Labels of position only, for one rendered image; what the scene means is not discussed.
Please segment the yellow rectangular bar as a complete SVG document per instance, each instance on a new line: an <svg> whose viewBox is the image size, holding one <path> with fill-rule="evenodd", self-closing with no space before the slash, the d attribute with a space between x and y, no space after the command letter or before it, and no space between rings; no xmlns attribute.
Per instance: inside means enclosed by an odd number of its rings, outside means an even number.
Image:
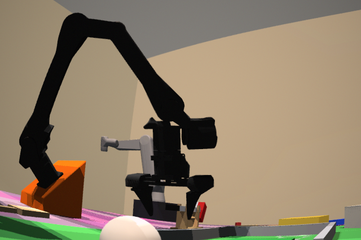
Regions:
<svg viewBox="0 0 361 240"><path fill-rule="evenodd" d="M310 216L310 217L293 217L287 219L279 219L279 225L300 225L300 224L315 224L329 222L329 215Z"/></svg>

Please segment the white ball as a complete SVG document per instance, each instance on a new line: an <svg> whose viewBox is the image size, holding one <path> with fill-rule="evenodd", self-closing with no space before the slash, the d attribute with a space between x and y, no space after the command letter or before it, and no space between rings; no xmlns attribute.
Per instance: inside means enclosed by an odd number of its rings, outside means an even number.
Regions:
<svg viewBox="0 0 361 240"><path fill-rule="evenodd" d="M135 216L120 216L104 226L99 240L161 240L161 237L147 221Z"/></svg>

